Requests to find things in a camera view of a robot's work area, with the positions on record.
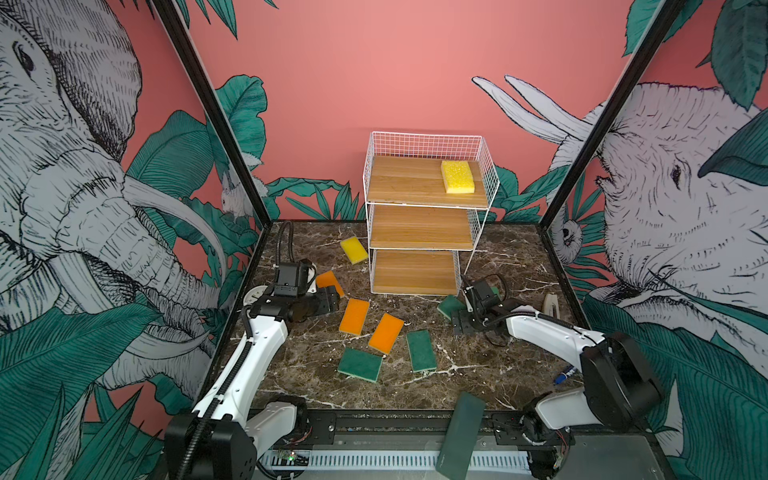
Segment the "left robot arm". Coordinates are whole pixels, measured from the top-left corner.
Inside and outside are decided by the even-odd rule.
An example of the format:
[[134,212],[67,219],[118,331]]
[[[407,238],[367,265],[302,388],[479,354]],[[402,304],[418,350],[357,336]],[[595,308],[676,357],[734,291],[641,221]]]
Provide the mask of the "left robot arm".
[[307,436],[306,404],[281,397],[249,414],[267,370],[291,328],[339,308],[336,288],[317,284],[318,270],[296,259],[294,226],[278,229],[275,275],[264,292],[245,302],[239,318],[244,334],[223,371],[191,412],[175,416],[166,431],[164,457],[171,479],[272,478],[261,459],[273,445]]

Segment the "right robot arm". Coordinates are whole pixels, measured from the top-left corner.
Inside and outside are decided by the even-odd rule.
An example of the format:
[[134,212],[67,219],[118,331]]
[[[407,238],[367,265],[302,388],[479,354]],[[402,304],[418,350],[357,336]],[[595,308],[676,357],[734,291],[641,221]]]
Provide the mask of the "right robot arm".
[[634,339],[563,322],[514,297],[500,297],[485,278],[461,278],[465,309],[452,315],[461,332],[490,333],[533,344],[565,361],[582,385],[545,393],[525,408],[528,441],[571,427],[601,425],[625,432],[664,398],[661,383]]

